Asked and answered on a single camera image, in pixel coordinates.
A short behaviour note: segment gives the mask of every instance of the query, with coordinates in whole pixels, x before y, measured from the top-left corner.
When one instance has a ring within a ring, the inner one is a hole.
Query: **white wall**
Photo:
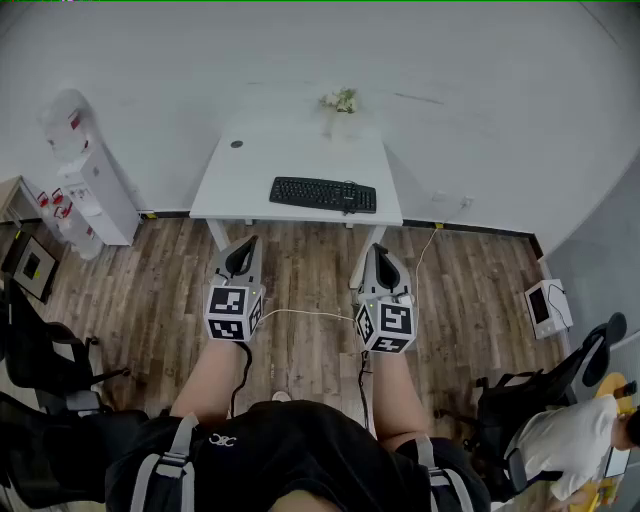
[[[75,87],[137,206],[189,209],[235,109],[346,85],[377,117],[406,218],[471,195],[455,222],[550,250],[640,143],[636,9],[587,6],[612,35],[578,3],[32,5],[0,39],[0,178],[55,188],[36,113]]]

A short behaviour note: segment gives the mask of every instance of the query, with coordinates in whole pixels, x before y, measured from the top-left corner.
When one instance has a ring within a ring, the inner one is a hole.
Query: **black office chair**
[[[32,509],[104,503],[107,468],[147,420],[142,411],[51,416],[0,393],[0,483]]]
[[[571,382],[583,361],[598,342],[583,375],[582,382],[591,387],[597,384],[609,367],[609,349],[624,338],[627,321],[622,313],[614,313],[607,323],[593,329],[582,346],[549,373],[524,372],[505,374],[498,384],[488,387],[486,377],[476,381],[483,388],[478,402],[477,418],[456,414],[447,409],[435,412],[436,418],[451,416],[474,427],[471,439],[464,441],[465,449],[473,451],[483,462],[485,483],[494,501],[507,501],[537,480],[557,480],[561,473],[548,472],[527,482],[519,450],[507,453],[509,444],[518,430],[536,414],[549,406],[568,406],[576,403]],[[525,382],[508,385],[515,377]],[[509,472],[505,478],[504,470]]]
[[[60,398],[89,390],[93,384],[118,375],[129,375],[122,368],[101,375],[93,375],[89,362],[89,347],[98,338],[85,343],[71,330],[58,322],[46,323],[33,309],[20,285],[5,275],[3,294],[4,355],[11,382],[23,388],[42,390]],[[70,345],[74,361],[55,352],[53,344]]]

